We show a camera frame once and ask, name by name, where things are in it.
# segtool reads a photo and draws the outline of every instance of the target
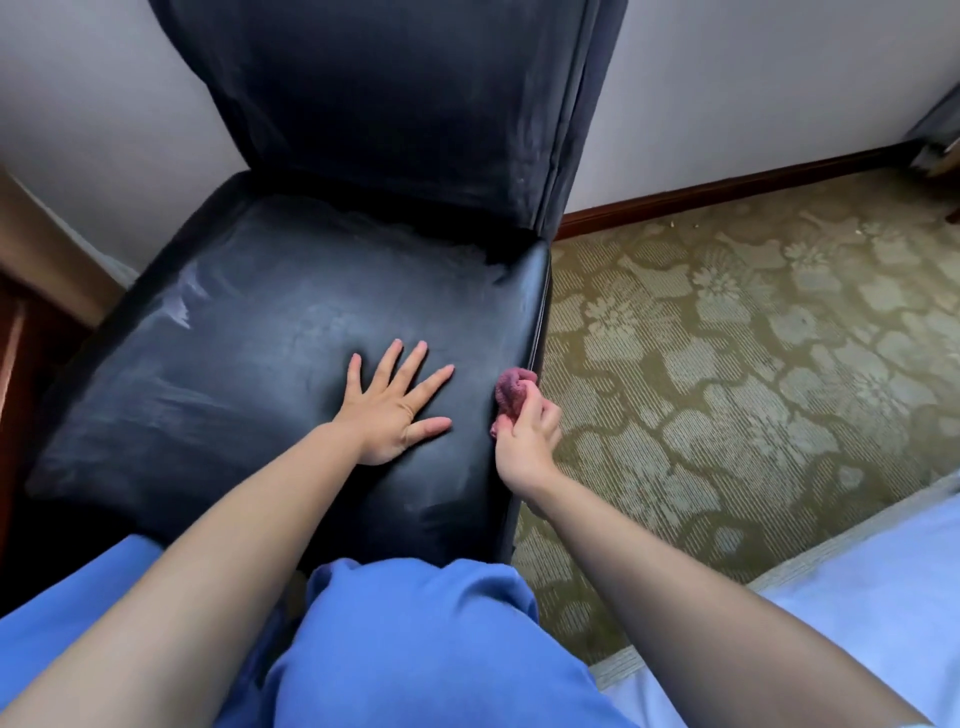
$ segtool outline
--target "patterned carpet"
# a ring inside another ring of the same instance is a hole
[[[883,170],[557,243],[561,467],[746,582],[960,466],[956,203]],[[545,522],[516,542],[549,632],[626,645]]]

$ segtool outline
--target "hand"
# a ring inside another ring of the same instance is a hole
[[[391,381],[390,375],[403,351],[403,342],[396,339],[380,359],[366,392],[360,388],[360,354],[350,359],[344,404],[333,422],[355,428],[361,442],[360,465],[389,463],[407,448],[450,429],[452,422],[448,417],[414,422],[417,413],[453,374],[453,365],[448,364],[407,392],[426,350],[425,341],[417,344]]]
[[[517,496],[537,512],[537,496],[561,473],[553,462],[560,442],[559,406],[547,400],[532,381],[522,382],[527,397],[516,424],[506,415],[496,420],[496,471]]]

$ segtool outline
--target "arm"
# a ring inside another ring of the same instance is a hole
[[[407,393],[426,345],[391,381],[402,348],[387,350],[366,393],[355,354],[336,419],[210,508],[0,715],[0,728],[210,725],[353,467],[386,463],[450,427],[413,419],[453,367]]]
[[[560,409],[528,386],[498,424],[504,482],[556,529],[691,728],[927,720],[830,640],[636,525],[554,465]]]

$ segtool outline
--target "chair backrest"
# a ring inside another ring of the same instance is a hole
[[[552,237],[627,0],[151,0],[254,169]]]

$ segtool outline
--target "fingers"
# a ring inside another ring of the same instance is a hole
[[[417,369],[419,369],[420,364],[423,363],[423,358],[426,356],[426,348],[425,341],[421,341],[414,347],[414,350],[410,352],[407,360],[403,362],[396,371],[394,380],[390,382],[390,388],[392,390],[399,392],[401,395],[406,394],[407,389],[410,387],[410,382],[412,382],[414,376],[417,375]]]
[[[532,381],[524,381],[523,385],[527,388],[527,398],[523,401],[523,408],[520,416],[516,418],[516,423],[532,427],[540,421],[543,414],[543,395]]]
[[[564,412],[559,405],[550,400],[543,400],[543,413],[540,416],[540,427],[548,436],[560,427],[560,418]]]
[[[380,359],[380,363],[376,365],[376,374],[373,375],[373,381],[370,383],[368,392],[382,392],[387,388],[387,385],[390,384],[390,375],[394,373],[396,360],[402,351],[403,342],[394,339],[394,343],[390,345],[387,352],[383,354],[383,358]]]
[[[514,422],[506,415],[500,415],[496,418],[496,435],[499,438],[500,435],[513,435],[514,434]]]
[[[447,364],[410,390],[410,394],[403,398],[404,403],[409,406],[416,415],[433,399],[433,396],[437,394],[437,390],[444,386],[444,383],[450,379],[451,376],[453,376],[453,365]]]
[[[347,391],[344,393],[344,400],[363,394],[363,390],[360,388],[361,363],[360,354],[356,353],[350,358],[350,363],[347,364]]]
[[[403,446],[411,448],[429,437],[436,437],[449,430],[452,424],[449,417],[431,417],[408,425],[403,430]]]

